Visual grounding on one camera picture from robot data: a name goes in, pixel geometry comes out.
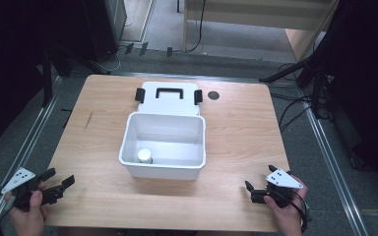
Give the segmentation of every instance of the open container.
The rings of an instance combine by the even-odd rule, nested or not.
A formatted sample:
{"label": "open container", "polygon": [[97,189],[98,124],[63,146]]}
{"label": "open container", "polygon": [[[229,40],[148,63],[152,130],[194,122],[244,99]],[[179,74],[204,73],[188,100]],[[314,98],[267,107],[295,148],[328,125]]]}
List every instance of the open container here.
{"label": "open container", "polygon": [[196,180],[206,163],[202,91],[195,84],[145,82],[128,117],[119,161],[134,177]]}

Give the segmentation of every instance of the white triangular marker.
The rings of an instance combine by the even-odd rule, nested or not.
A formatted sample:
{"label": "white triangular marker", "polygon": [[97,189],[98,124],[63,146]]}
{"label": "white triangular marker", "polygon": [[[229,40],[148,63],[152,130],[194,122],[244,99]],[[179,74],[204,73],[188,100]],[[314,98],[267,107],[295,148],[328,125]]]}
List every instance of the white triangular marker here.
{"label": "white triangular marker", "polygon": [[299,182],[293,179],[290,175],[288,175],[282,169],[275,170],[272,174],[266,177],[266,180],[280,187],[287,187],[287,188],[293,188],[293,189],[303,188],[303,186]]}
{"label": "white triangular marker", "polygon": [[17,188],[18,186],[26,183],[33,177],[35,177],[34,173],[28,171],[27,169],[24,169],[23,167],[20,167],[20,169],[15,172],[15,175],[11,178],[8,184],[5,185],[5,187],[2,189],[1,193],[6,194],[11,190]]}

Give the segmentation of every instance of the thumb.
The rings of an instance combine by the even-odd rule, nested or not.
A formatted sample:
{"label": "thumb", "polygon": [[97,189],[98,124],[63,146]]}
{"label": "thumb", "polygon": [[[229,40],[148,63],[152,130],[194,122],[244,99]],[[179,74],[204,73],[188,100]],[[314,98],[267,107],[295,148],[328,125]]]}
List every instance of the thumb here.
{"label": "thumb", "polygon": [[263,199],[265,200],[265,203],[267,204],[267,206],[269,206],[269,208],[272,211],[279,209],[279,206],[276,204],[275,200],[272,199],[272,197],[265,196]]}
{"label": "thumb", "polygon": [[30,199],[30,211],[40,212],[41,202],[42,202],[42,192],[41,191],[33,192]]}

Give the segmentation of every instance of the table top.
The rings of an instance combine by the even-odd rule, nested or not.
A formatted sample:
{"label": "table top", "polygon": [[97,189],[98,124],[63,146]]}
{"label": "table top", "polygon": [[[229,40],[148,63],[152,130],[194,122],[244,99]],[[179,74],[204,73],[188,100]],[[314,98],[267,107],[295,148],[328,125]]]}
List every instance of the table top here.
{"label": "table top", "polygon": [[[196,181],[134,178],[118,161],[126,122],[143,82],[194,83],[203,91],[206,165]],[[220,98],[209,99],[217,91]],[[284,144],[265,85],[89,76],[49,167],[58,185],[76,183],[49,207],[47,225],[140,229],[277,231],[265,205],[245,189],[266,186],[268,165],[288,170]]]}

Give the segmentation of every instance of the wooden desk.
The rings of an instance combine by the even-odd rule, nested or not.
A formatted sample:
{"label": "wooden desk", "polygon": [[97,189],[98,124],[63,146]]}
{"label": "wooden desk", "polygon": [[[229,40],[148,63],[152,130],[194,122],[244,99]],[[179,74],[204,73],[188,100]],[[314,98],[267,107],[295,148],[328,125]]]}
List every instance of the wooden desk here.
{"label": "wooden desk", "polygon": [[[207,0],[204,21],[285,29],[298,61],[328,26],[339,0]],[[186,0],[183,50],[187,21],[200,21],[203,0]]]}
{"label": "wooden desk", "polygon": [[[267,206],[252,204],[244,186],[266,186],[268,164],[288,169],[269,90],[264,85],[178,80],[203,90],[207,163],[196,181],[138,179],[118,161],[136,88],[145,81],[90,76],[50,167],[49,186],[71,174],[76,183],[46,223],[56,226],[276,231]],[[215,90],[218,100],[207,97]]]}

